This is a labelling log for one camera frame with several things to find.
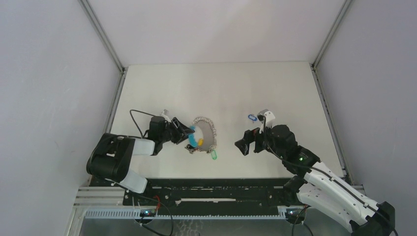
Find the blue key tag with key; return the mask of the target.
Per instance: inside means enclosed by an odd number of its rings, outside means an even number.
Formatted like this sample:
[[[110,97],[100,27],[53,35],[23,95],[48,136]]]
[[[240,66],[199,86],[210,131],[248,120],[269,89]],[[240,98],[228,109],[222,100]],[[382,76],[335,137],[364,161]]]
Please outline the blue key tag with key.
[[[252,123],[255,123],[258,121],[258,118],[254,114],[249,114],[248,119],[252,121]]]

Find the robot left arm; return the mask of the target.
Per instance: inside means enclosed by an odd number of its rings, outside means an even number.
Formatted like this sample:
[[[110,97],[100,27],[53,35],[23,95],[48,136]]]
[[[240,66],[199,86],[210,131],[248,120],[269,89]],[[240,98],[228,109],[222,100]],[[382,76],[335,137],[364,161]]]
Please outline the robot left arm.
[[[88,174],[112,181],[135,193],[135,199],[148,205],[154,192],[147,188],[148,180],[130,168],[132,156],[156,156],[166,142],[180,144],[195,133],[176,117],[152,117],[146,137],[104,133],[92,151],[86,165]]]

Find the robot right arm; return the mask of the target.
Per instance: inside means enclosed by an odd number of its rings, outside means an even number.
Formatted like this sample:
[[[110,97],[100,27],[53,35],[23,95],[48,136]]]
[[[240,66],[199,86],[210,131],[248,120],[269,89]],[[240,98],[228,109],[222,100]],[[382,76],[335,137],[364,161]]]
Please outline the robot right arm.
[[[302,203],[332,218],[353,236],[397,235],[395,208],[378,203],[354,189],[331,171],[313,152],[299,145],[286,125],[246,130],[235,146],[243,155],[255,144],[255,153],[263,150],[280,159],[294,176],[284,185],[287,205]]]

